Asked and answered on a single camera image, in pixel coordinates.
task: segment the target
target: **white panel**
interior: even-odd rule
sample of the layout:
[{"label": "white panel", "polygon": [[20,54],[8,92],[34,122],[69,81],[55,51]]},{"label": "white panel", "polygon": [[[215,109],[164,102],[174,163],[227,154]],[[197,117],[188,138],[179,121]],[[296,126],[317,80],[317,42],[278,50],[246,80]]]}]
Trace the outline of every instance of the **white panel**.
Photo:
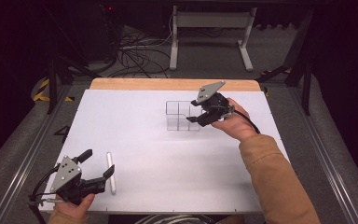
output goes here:
[{"label": "white panel", "polygon": [[[221,93],[243,105],[260,131],[273,136],[286,155],[262,91]],[[107,184],[90,211],[261,212],[237,140],[210,125],[199,131],[167,131],[166,102],[192,101],[197,95],[197,91],[85,92],[58,161],[91,148],[93,155],[79,166],[82,178],[92,179],[102,176],[108,167],[106,153],[112,153],[117,192],[113,195]],[[52,206],[45,203],[40,209],[51,211]]]}]

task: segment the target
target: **wooden table edge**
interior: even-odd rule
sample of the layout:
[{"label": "wooden table edge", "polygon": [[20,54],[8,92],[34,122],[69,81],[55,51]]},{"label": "wooden table edge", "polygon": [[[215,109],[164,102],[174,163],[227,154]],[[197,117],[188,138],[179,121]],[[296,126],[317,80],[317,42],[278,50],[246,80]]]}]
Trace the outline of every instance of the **wooden table edge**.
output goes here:
[{"label": "wooden table edge", "polygon": [[[94,78],[90,90],[127,90],[127,91],[197,91],[200,86],[221,81],[222,79],[188,78]],[[255,80],[224,79],[220,91],[261,91]]]}]

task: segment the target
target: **metal stand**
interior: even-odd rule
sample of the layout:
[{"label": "metal stand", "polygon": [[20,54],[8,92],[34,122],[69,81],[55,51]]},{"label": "metal stand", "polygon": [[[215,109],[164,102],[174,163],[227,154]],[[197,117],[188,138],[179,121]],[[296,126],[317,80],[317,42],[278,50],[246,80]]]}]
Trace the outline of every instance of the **metal stand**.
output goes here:
[{"label": "metal stand", "polygon": [[69,72],[68,67],[72,66],[83,74],[96,78],[101,77],[96,73],[91,72],[89,69],[73,62],[72,60],[58,56],[55,59],[50,59],[48,62],[48,78],[49,78],[49,106],[48,114],[50,114],[57,104],[57,76],[59,77],[62,85],[72,85],[74,79]]},{"label": "metal stand", "polygon": [[173,6],[172,12],[172,47],[170,69],[175,70],[178,55],[178,27],[222,27],[222,28],[246,28],[242,40],[238,41],[243,63],[246,71],[253,71],[253,66],[249,58],[246,44],[252,30],[255,20],[256,8],[253,7],[250,12],[241,13],[216,13],[216,12],[182,12]]},{"label": "metal stand", "polygon": [[304,111],[307,115],[310,114],[309,111],[309,101],[310,101],[310,64],[312,53],[314,50],[305,51],[303,48],[304,40],[306,39],[308,29],[310,27],[310,21],[312,19],[314,8],[309,8],[304,20],[301,22],[300,27],[298,28],[295,39],[293,40],[292,46],[289,49],[289,52],[286,55],[284,63],[282,66],[274,69],[271,72],[265,72],[266,74],[257,78],[256,81],[259,83],[265,82],[272,77],[275,77],[286,71],[288,68],[293,68],[289,76],[285,80],[285,83],[288,87],[295,87],[299,80],[304,76],[304,86],[303,86],[303,96],[302,96],[302,105]]}]

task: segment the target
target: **metal bar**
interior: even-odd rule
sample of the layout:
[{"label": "metal bar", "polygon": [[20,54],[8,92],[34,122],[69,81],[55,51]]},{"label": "metal bar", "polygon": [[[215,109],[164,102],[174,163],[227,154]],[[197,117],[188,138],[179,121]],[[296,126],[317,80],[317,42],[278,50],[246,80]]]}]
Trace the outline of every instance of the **metal bar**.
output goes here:
[{"label": "metal bar", "polygon": [[46,115],[45,119],[43,120],[42,126],[36,135],[36,138],[34,139],[30,149],[28,150],[27,155],[21,163],[19,170],[14,175],[9,187],[7,188],[7,192],[5,193],[5,196],[0,202],[0,223],[5,222],[5,218],[7,217],[11,206],[19,195],[22,185],[24,184],[28,174],[31,171],[32,166],[34,165],[34,161],[36,160],[40,148],[45,141],[46,133],[48,132],[48,129],[52,121],[54,120],[57,111],[59,110],[62,102],[65,100],[65,96],[70,89],[70,86],[64,86],[60,90],[59,102],[57,103],[51,114]]},{"label": "metal bar", "polygon": [[327,149],[322,142],[321,137],[319,136],[318,132],[316,131],[315,125],[310,116],[307,116],[303,111],[301,105],[301,99],[299,93],[296,91],[295,88],[288,88],[289,93],[292,97],[292,100],[295,102],[298,113],[301,114],[301,118],[303,119],[306,127],[310,133],[310,138],[312,140],[312,144],[315,148],[315,153],[318,156],[318,159],[324,168],[324,172],[327,176],[328,181],[330,182],[331,188],[336,194],[337,200],[341,209],[347,219],[348,223],[358,223],[358,212],[351,200],[351,196],[348,193],[347,187],[344,184],[344,181],[341,178],[338,170],[334,166],[333,162],[331,161]]}]

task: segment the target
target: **metal frame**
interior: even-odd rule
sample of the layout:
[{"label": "metal frame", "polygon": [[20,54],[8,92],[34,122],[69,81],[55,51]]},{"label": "metal frame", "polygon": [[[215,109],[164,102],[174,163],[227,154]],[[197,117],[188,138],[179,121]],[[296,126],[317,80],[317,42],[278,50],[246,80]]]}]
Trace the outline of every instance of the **metal frame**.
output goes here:
[{"label": "metal frame", "polygon": [[175,70],[178,55],[178,27],[222,27],[222,28],[245,28],[242,40],[238,40],[238,47],[241,52],[246,71],[253,71],[246,44],[255,20],[256,8],[250,12],[241,13],[216,13],[216,12],[181,12],[177,6],[173,6],[172,12],[172,47],[170,69]]}]

